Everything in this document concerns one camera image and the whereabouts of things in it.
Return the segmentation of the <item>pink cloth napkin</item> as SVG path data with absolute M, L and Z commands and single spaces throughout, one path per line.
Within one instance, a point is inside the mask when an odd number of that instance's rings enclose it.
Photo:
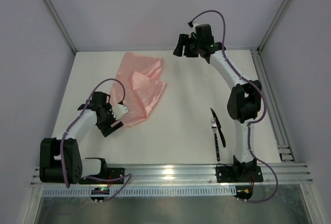
M 126 52 L 116 74 L 123 86 L 114 82 L 110 89 L 111 105 L 124 101 L 129 112 L 121 118 L 124 127 L 147 120 L 164 93 L 167 84 L 160 80 L 163 59 Z

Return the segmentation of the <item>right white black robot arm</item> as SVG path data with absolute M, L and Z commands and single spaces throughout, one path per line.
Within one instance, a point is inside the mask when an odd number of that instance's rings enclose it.
M 261 109 L 261 83 L 251 81 L 235 67 L 227 57 L 222 43 L 215 42 L 211 26 L 189 22 L 192 32 L 180 34 L 175 56 L 202 57 L 213 66 L 231 89 L 227 111 L 235 123 L 236 149 L 230 166 L 216 166 L 216 178 L 219 183 L 248 183 L 251 180 L 263 180 L 257 159 L 253 155 L 253 121 Z

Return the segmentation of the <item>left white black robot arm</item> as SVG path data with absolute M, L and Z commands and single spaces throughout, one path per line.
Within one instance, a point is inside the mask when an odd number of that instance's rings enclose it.
M 79 144 L 91 128 L 97 127 L 104 137 L 123 126 L 120 118 L 129 112 L 120 101 L 115 106 L 110 95 L 94 92 L 92 98 L 78 107 L 78 116 L 59 135 L 45 138 L 40 144 L 39 178 L 43 183 L 86 184 L 109 179 L 104 158 L 81 158 Z

